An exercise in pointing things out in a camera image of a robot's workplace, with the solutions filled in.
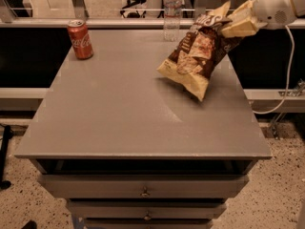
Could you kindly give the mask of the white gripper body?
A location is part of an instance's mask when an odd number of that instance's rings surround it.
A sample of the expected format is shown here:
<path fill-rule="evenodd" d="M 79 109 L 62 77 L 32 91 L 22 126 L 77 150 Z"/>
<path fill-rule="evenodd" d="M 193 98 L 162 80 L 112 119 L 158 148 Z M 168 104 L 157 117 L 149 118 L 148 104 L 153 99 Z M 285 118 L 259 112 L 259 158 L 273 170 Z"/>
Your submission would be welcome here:
<path fill-rule="evenodd" d="M 297 18 L 297 0 L 254 0 L 254 15 L 268 30 L 282 29 Z"/>

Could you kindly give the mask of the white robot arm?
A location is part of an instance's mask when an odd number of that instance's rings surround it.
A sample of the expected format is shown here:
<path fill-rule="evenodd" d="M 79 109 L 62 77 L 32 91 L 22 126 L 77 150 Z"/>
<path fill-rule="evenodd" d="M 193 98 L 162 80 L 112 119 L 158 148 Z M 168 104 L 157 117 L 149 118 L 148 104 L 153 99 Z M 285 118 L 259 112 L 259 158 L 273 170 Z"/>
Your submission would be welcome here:
<path fill-rule="evenodd" d="M 228 16 L 221 33 L 227 38 L 255 35 L 260 29 L 277 30 L 305 14 L 305 0 L 248 0 Z"/>

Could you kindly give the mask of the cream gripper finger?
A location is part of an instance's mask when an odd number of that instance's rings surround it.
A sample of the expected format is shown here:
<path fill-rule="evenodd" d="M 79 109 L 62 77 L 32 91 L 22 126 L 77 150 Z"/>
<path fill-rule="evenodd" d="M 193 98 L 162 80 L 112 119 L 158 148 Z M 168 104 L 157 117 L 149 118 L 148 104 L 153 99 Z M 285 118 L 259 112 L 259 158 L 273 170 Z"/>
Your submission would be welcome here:
<path fill-rule="evenodd" d="M 221 29 L 221 34 L 226 38 L 246 37 L 255 35 L 266 23 L 255 22 L 252 20 L 240 21 L 227 25 Z"/>
<path fill-rule="evenodd" d="M 253 21 L 253 1 L 248 0 L 240 5 L 228 18 L 232 24 Z"/>

